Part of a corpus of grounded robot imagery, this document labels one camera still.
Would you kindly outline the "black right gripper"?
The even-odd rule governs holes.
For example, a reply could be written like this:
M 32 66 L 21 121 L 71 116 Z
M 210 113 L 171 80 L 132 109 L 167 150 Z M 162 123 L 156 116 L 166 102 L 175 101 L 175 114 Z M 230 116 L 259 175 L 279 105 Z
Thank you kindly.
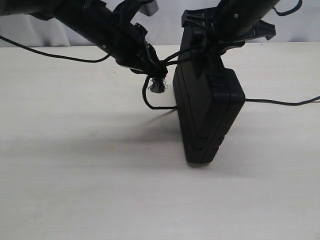
M 273 24 L 262 18 L 277 4 L 276 0 L 222 0 L 216 7 L 185 10 L 183 28 L 193 28 L 193 70 L 202 75 L 207 68 L 223 68 L 221 56 L 228 50 L 242 48 L 245 41 L 276 35 Z M 208 33 L 218 40 L 213 45 Z

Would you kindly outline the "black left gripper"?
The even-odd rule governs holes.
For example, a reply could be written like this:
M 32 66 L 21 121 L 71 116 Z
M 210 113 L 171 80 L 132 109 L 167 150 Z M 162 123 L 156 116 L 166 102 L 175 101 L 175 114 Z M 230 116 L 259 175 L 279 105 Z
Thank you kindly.
M 136 13 L 152 17 L 159 10 L 156 0 L 124 0 L 109 10 L 102 0 L 63 0 L 54 17 L 113 57 L 135 74 L 155 75 L 160 60 L 146 42 L 147 31 L 131 23 Z

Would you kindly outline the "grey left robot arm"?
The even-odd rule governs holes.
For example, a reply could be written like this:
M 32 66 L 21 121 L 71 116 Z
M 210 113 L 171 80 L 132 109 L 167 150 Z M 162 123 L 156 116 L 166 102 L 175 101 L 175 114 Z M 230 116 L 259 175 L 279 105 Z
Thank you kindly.
M 147 30 L 131 20 L 149 0 L 124 0 L 114 10 L 102 0 L 2 0 L 1 16 L 57 19 L 136 74 L 158 74 L 161 63 L 146 41 Z

